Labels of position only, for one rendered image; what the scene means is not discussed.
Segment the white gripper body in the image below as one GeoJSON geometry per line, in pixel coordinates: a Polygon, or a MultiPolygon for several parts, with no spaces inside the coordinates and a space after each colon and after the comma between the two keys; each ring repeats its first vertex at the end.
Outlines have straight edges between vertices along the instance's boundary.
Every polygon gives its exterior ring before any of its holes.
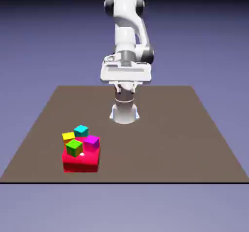
{"type": "Polygon", "coordinates": [[[151,65],[131,62],[131,66],[122,66],[120,61],[103,62],[100,79],[105,82],[150,82],[151,65]]]}

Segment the small yellow cube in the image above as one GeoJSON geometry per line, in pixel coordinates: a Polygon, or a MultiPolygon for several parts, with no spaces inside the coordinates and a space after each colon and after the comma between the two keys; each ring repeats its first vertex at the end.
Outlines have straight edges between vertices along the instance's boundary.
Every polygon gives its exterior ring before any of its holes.
{"type": "Polygon", "coordinates": [[[74,132],[62,133],[63,142],[66,145],[68,142],[75,138],[74,132]]]}

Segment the small magenta cube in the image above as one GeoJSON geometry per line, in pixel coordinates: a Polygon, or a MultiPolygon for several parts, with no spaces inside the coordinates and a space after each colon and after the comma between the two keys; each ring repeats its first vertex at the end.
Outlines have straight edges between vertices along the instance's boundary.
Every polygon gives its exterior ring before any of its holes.
{"type": "Polygon", "coordinates": [[[100,147],[100,137],[95,135],[88,135],[84,139],[84,150],[88,152],[95,152],[100,147]]]}

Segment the large red box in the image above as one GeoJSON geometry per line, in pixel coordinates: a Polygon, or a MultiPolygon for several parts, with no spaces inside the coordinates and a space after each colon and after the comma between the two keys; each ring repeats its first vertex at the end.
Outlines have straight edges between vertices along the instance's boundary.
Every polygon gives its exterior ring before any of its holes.
{"type": "MultiPolygon", "coordinates": [[[[86,137],[76,137],[75,139],[84,142],[86,137]]],[[[62,154],[62,162],[64,172],[97,172],[100,160],[100,147],[95,152],[84,150],[77,157],[72,157],[67,154],[66,146],[62,154]]]]}

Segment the small green cube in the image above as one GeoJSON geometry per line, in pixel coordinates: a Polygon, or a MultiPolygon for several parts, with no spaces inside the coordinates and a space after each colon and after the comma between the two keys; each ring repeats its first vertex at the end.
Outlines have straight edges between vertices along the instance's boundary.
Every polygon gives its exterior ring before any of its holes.
{"type": "Polygon", "coordinates": [[[83,152],[83,143],[73,139],[66,144],[66,151],[69,156],[77,157],[83,152]]]}

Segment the small cyan cube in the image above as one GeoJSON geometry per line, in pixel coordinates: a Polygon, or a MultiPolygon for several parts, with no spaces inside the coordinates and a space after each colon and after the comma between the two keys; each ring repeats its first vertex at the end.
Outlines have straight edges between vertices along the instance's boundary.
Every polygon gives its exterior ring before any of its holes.
{"type": "Polygon", "coordinates": [[[75,137],[87,137],[89,135],[89,128],[83,125],[79,125],[73,130],[75,137]]]}

